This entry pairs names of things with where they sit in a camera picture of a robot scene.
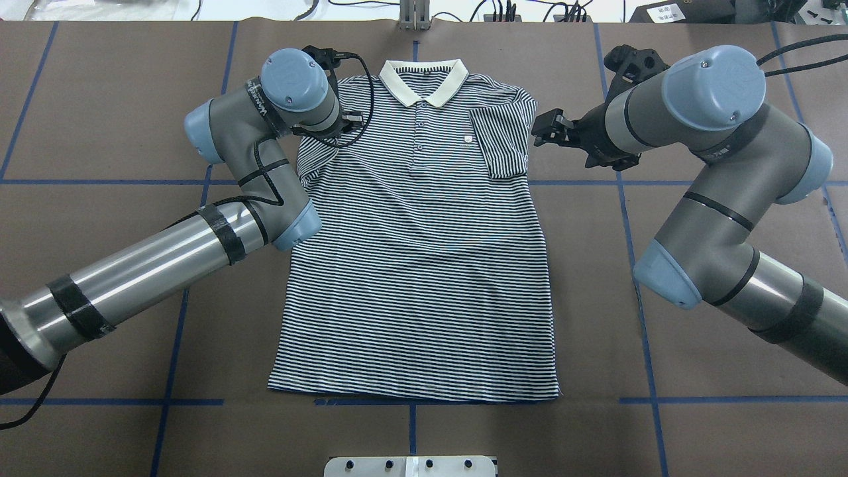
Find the light blue cap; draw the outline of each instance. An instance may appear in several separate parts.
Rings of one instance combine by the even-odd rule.
[[[700,292],[689,275],[656,239],[633,268],[633,276],[659,296],[684,310],[695,308],[701,301]]]
[[[775,204],[792,204],[804,199],[810,192],[822,187],[824,181],[828,180],[830,170],[834,168],[834,153],[830,150],[827,144],[823,143],[818,137],[815,137],[810,131],[810,128],[803,125],[806,133],[810,135],[810,162],[806,166],[806,171],[801,177],[801,180],[795,185],[795,188],[789,191],[783,197],[774,201]]]
[[[329,90],[324,70],[308,54],[284,48],[271,54],[259,74],[265,96],[280,109],[315,109]]]
[[[201,104],[194,111],[186,115],[182,122],[186,130],[188,141],[192,143],[198,154],[202,155],[210,164],[220,164],[224,160],[215,149],[215,141],[212,140],[212,128],[209,126],[209,107],[212,100]]]
[[[286,251],[293,246],[312,237],[321,230],[321,218],[318,212],[315,211],[315,206],[312,205],[312,200],[306,203],[306,206],[298,218],[294,219],[292,225],[288,226],[285,232],[274,240],[274,246],[280,251]]]
[[[720,45],[675,63],[662,79],[662,101],[678,121],[700,131],[723,131],[747,121],[766,97],[756,58]]]

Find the white background surface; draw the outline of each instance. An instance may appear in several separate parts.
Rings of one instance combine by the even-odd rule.
[[[431,0],[430,12],[447,11],[468,21],[479,0]],[[656,3],[659,0],[628,0],[627,16],[639,5]],[[517,0],[517,13],[523,21],[541,21],[549,5]],[[31,0],[0,0],[0,18],[22,20]],[[189,20],[198,7],[198,0],[41,0],[46,8],[36,12],[37,20]],[[198,20],[243,20],[250,17],[265,17],[273,20],[293,20],[309,9],[311,0],[203,0]],[[488,0],[475,21],[483,21],[483,14],[492,13],[492,0]],[[586,7],[595,22],[615,23],[622,21],[622,0],[594,0]],[[554,8],[554,14],[562,14],[562,6]],[[388,5],[362,5],[341,7],[320,0],[318,8],[307,20],[375,20],[397,19],[399,7]],[[440,19],[452,20],[447,15]]]

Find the metal bracket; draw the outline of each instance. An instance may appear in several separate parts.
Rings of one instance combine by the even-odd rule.
[[[401,30],[430,30],[430,0],[400,0]]]
[[[334,457],[324,477],[498,477],[497,462],[485,456]]]

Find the white label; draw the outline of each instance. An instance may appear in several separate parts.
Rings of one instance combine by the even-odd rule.
[[[676,3],[648,8],[647,12],[650,15],[650,19],[654,20],[654,23],[671,23],[673,21],[686,20],[686,17],[683,16],[683,12],[680,11],[680,7]]]

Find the black band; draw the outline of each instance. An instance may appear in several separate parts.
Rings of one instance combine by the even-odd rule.
[[[727,136],[718,145],[701,151],[690,149],[689,152],[707,164],[712,164],[717,160],[726,160],[754,140],[754,137],[756,137],[766,124],[766,118],[768,118],[768,111],[770,109],[771,107],[768,104],[764,104],[755,115],[740,124],[733,134]]]
[[[745,275],[736,283],[736,286],[731,289],[727,295],[724,295],[722,298],[711,301],[710,305],[713,306],[721,306],[731,301],[736,295],[739,294],[740,291],[748,284],[748,281],[751,277],[754,276],[754,272],[756,271],[756,266],[760,264],[760,251],[754,249],[754,256],[750,259],[750,263],[748,264],[748,270],[745,270]]]
[[[776,345],[789,341],[810,328],[812,322],[816,321],[816,315],[824,302],[824,288],[810,278],[804,276],[801,278],[804,280],[801,296],[792,306],[789,315],[771,328],[759,331],[752,329],[751,332]]]
[[[0,394],[16,390],[45,374],[47,369],[18,341],[0,313]]]
[[[259,217],[259,212],[256,211],[256,208],[253,204],[250,203],[249,200],[243,201],[242,204],[244,204],[244,207],[248,210],[248,212],[250,212],[251,217],[253,217],[254,221],[256,221],[256,227],[259,228],[259,233],[262,234],[262,244],[267,245],[268,231],[265,230],[265,224],[262,223],[262,218]]]
[[[628,131],[630,131],[630,135],[633,136],[633,139],[636,139],[637,141],[639,141],[640,144],[642,144],[644,146],[648,146],[649,148],[656,149],[659,146],[655,146],[654,144],[648,143],[644,139],[639,137],[639,135],[636,134],[636,131],[633,130],[633,125],[630,124],[629,108],[630,108],[630,98],[632,98],[632,97],[633,97],[633,92],[631,91],[630,93],[628,93],[628,98],[624,100],[624,124],[626,124],[628,126]]]
[[[244,260],[244,256],[246,255],[244,252],[244,243],[242,243],[242,240],[236,235],[236,231],[230,227],[230,222],[226,221],[226,217],[220,213],[217,207],[214,205],[201,207],[198,209],[198,215],[209,224],[209,228],[212,229],[212,232],[215,233],[218,241],[220,241],[221,246],[224,247],[224,252],[230,260],[230,265]]]
[[[716,202],[713,199],[710,199],[709,197],[704,197],[703,195],[696,194],[694,192],[687,192],[686,194],[683,195],[683,198],[689,199],[689,200],[694,200],[695,202],[698,202],[702,205],[706,205],[707,207],[715,210],[716,212],[718,212],[718,213],[726,216],[727,218],[731,219],[732,221],[738,223],[742,227],[745,227],[748,230],[748,232],[754,230],[754,223],[753,222],[746,219],[742,214],[736,212],[735,210],[730,209],[730,208],[728,208],[728,207],[726,207],[722,204],[719,204],[718,202]]]
[[[274,103],[262,91],[262,82],[259,80],[259,77],[256,76],[254,79],[245,83],[244,89],[248,91],[250,100],[254,102],[259,115],[262,116],[265,124],[268,125],[275,136],[284,136],[288,126],[286,126],[286,122],[280,117],[280,113],[276,112]]]
[[[70,324],[87,340],[96,340],[114,331],[114,326],[92,305],[70,275],[53,280],[47,288]]]
[[[262,166],[261,168],[257,169],[256,171],[253,171],[253,172],[249,173],[247,176],[239,179],[238,180],[238,187],[241,187],[244,184],[254,180],[256,177],[264,175],[266,172],[271,172],[274,169],[276,169],[277,167],[284,166],[286,164],[288,164],[288,159],[283,158],[283,159],[278,160],[277,162],[272,162],[267,166]]]

